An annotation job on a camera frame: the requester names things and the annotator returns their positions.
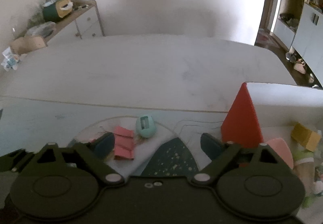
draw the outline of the metal bolt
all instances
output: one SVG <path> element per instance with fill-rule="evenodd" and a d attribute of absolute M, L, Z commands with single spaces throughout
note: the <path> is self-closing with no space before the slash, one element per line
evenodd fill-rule
<path fill-rule="evenodd" d="M 211 177 L 206 173 L 199 173 L 194 176 L 194 179 L 199 182 L 207 182 Z"/>
<path fill-rule="evenodd" d="M 155 181 L 154 186 L 162 186 L 163 183 L 161 181 Z"/>
<path fill-rule="evenodd" d="M 66 165 L 69 167 L 77 167 L 77 165 L 75 163 L 66 163 Z"/>
<path fill-rule="evenodd" d="M 112 173 L 112 174 L 108 174 L 105 176 L 105 180 L 108 181 L 108 182 L 112 182 L 112 183 L 115 183 L 115 182 L 119 182 L 122 180 L 122 176 L 119 175 L 119 174 L 116 174 L 116 173 Z"/>
<path fill-rule="evenodd" d="M 154 185 L 152 183 L 146 183 L 145 184 L 145 187 L 146 188 L 152 188 L 152 187 L 154 187 Z"/>

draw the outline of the yellow cube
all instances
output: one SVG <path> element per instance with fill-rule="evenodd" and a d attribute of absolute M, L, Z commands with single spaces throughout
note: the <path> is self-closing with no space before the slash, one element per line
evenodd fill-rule
<path fill-rule="evenodd" d="M 312 152 L 316 150 L 316 147 L 321 139 L 321 136 L 318 133 L 304 127 L 300 123 L 297 123 L 297 125 L 294 126 L 290 136 L 304 148 Z"/>

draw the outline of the pink folded paper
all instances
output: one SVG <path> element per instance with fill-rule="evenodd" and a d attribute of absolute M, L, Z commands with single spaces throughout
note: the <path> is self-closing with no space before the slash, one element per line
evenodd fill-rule
<path fill-rule="evenodd" d="M 128 130 L 128 129 L 125 129 L 121 126 L 117 126 L 115 129 L 114 129 L 114 132 L 113 132 L 115 135 L 121 135 L 121 136 L 128 136 L 128 137 L 134 137 L 134 133 L 133 133 L 133 130 Z"/>
<path fill-rule="evenodd" d="M 114 129 L 114 158 L 115 159 L 134 159 L 134 133 L 121 126 Z"/>
<path fill-rule="evenodd" d="M 131 137 L 114 135 L 114 146 L 121 146 L 131 151 L 135 148 L 135 143 Z"/>

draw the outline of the plastic bag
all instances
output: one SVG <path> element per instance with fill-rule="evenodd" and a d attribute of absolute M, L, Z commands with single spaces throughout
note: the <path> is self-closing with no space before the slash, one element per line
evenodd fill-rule
<path fill-rule="evenodd" d="M 56 24 L 54 22 L 46 22 L 41 25 L 36 25 L 30 29 L 28 29 L 25 36 L 42 36 L 47 37 L 49 36 L 53 31 L 56 30 Z"/>
<path fill-rule="evenodd" d="M 10 69 L 17 70 L 18 69 L 18 63 L 20 62 L 19 56 L 12 53 L 11 48 L 8 47 L 6 50 L 2 52 L 4 59 L 1 63 L 3 68 L 6 71 L 9 71 Z"/>

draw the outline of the white table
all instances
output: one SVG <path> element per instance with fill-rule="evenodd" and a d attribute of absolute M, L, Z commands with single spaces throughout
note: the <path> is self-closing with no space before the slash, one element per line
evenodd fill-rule
<path fill-rule="evenodd" d="M 243 82 L 295 81 L 271 51 L 213 38 L 110 36 L 31 52 L 0 96 L 227 112 Z"/>

